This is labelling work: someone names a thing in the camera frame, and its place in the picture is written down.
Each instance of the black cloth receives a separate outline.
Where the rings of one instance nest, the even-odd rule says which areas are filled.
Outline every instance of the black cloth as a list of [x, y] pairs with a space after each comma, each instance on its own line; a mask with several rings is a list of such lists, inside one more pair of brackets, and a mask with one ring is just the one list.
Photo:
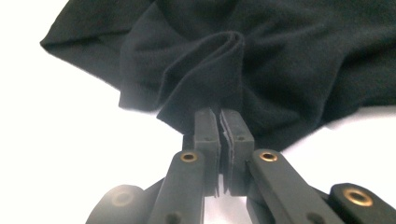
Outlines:
[[70, 0], [41, 45], [160, 108], [239, 111], [258, 147], [281, 150], [363, 105], [396, 104], [394, 0]]

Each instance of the cloth fold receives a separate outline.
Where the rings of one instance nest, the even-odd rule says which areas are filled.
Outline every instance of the cloth fold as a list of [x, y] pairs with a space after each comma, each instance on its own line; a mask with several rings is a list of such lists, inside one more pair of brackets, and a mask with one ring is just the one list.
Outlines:
[[70, 0], [41, 45], [160, 108], [184, 134], [206, 106], [281, 150], [363, 105], [396, 104], [396, 4], [327, 0]]

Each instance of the metal rivet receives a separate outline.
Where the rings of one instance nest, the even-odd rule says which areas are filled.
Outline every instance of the metal rivet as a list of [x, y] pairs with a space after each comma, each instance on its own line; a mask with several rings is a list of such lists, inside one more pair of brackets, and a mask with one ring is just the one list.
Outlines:
[[111, 202], [114, 206], [123, 207], [130, 204], [134, 200], [134, 195], [128, 191], [117, 192], [112, 198]]
[[193, 152], [182, 153], [180, 159], [184, 162], [193, 162], [198, 160], [198, 156]]
[[344, 189], [343, 193], [344, 196], [354, 204], [365, 207], [373, 205], [373, 199], [360, 189]]
[[271, 152], [263, 152], [260, 154], [260, 158], [264, 161], [277, 161], [277, 155]]

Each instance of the white surface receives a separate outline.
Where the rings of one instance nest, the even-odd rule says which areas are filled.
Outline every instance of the white surface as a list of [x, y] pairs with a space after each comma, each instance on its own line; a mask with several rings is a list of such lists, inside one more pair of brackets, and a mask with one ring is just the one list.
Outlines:
[[[119, 184], [162, 178], [181, 135], [38, 42], [65, 0], [0, 3], [0, 223], [85, 223]], [[312, 186], [351, 182], [396, 207], [396, 106], [365, 108], [284, 155]], [[248, 223], [244, 201], [207, 199], [205, 224]]]

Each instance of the black fabric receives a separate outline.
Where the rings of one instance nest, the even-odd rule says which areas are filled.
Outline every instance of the black fabric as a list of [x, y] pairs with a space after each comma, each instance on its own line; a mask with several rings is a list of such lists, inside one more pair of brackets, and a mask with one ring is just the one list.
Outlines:
[[258, 147], [396, 104], [393, 0], [70, 0], [41, 44], [184, 134], [238, 110]]

